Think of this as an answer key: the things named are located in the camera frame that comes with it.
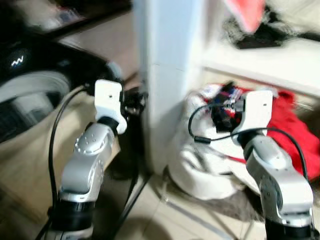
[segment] white pillar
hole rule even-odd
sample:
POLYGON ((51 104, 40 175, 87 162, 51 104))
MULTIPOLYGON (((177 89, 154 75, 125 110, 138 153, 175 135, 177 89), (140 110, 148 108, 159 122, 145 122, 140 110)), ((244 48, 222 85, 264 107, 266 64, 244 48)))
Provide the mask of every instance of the white pillar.
POLYGON ((206 0, 134 0, 140 74, 149 93, 145 111, 149 168, 161 174, 167 146, 190 89, 201 84, 206 0))

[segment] washing machine door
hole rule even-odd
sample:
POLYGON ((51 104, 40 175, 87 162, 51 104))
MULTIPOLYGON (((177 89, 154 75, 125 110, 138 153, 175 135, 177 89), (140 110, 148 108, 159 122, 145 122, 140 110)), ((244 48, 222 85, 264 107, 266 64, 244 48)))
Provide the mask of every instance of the washing machine door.
POLYGON ((30 72, 2 84, 0 144, 41 122, 69 92, 69 80, 56 71, 30 72))

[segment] white shelf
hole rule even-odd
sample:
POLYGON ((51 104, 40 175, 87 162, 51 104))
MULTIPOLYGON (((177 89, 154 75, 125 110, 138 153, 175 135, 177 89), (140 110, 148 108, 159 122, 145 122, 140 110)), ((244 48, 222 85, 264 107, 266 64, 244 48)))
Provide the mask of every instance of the white shelf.
POLYGON ((212 42, 204 66, 320 97, 320 43, 295 39, 284 47, 239 50, 212 42))

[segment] black wire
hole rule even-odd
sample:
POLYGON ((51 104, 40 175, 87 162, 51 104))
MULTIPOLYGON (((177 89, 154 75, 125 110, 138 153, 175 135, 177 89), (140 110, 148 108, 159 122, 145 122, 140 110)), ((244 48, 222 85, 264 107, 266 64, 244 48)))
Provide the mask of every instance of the black wire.
MULTIPOLYGON (((203 108, 212 108, 212 107, 221 107, 221 104, 214 104, 214 103, 211 103, 211 104, 208 104, 208 105, 203 105, 203 106, 200 106, 198 107, 190 116, 189 118, 189 122, 188 122, 188 131, 189 131, 189 134, 191 135, 191 137, 193 139, 199 137, 199 136, 195 136, 192 132, 192 129, 191 129, 191 125, 192 125, 192 121, 195 117, 195 115, 203 108)), ((297 141, 294 139, 294 137, 292 137, 289 133, 281 130, 281 129, 278 129, 278 128, 274 128, 274 127, 258 127, 258 128, 251 128, 251 129, 247 129, 247 130, 243 130, 243 131, 239 131, 239 132, 235 132, 235 133, 231 133, 230 135, 228 136, 223 136, 223 137, 219 137, 219 138, 214 138, 214 139, 211 139, 211 138, 205 138, 205 139, 208 139, 210 142, 213 142, 213 141, 218 141, 218 140, 223 140, 223 139, 227 139, 227 138, 231 138, 233 136, 237 136, 237 135, 240 135, 240 134, 246 134, 246 133, 250 133, 250 132, 256 132, 256 131, 262 131, 262 130, 268 130, 268 131, 273 131, 273 132, 278 132, 278 133, 281 133, 283 135, 285 135, 287 138, 289 138, 291 140, 291 142, 294 144, 295 148, 297 149, 298 151, 298 154, 299 154, 299 157, 300 157, 300 160, 301 160, 301 165, 302 165, 302 172, 303 172, 303 176, 304 178, 309 182, 308 180, 308 171, 307 171, 307 165, 306 165, 306 160, 305 160, 305 156, 304 156, 304 153, 301 149, 301 147, 299 146, 299 144, 297 143, 297 141)))
POLYGON ((58 123, 62 117, 62 114, 66 110, 66 107, 70 103, 70 101, 85 89, 86 88, 84 87, 78 89, 63 102, 53 123, 50 142, 49 142, 49 154, 48 154, 48 169, 49 169, 50 185, 51 185, 51 193, 52 193, 52 209, 49 213, 49 218, 46 224, 42 227, 41 231, 38 233, 35 240, 40 240, 49 229, 50 224, 52 223, 52 220, 53 220, 53 212, 56 209, 56 204, 58 201, 58 192, 57 192, 57 184, 56 184, 55 169, 54 169, 54 143, 55 143, 55 135, 56 135, 58 123))

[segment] logo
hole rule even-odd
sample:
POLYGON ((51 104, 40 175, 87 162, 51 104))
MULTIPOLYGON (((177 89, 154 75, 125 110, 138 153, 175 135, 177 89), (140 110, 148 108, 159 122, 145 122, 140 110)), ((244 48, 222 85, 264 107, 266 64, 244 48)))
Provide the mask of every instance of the logo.
POLYGON ((23 61, 24 61, 24 56, 18 57, 17 60, 14 60, 14 61, 11 63, 11 67, 17 66, 17 65, 19 65, 19 64, 22 64, 23 61))

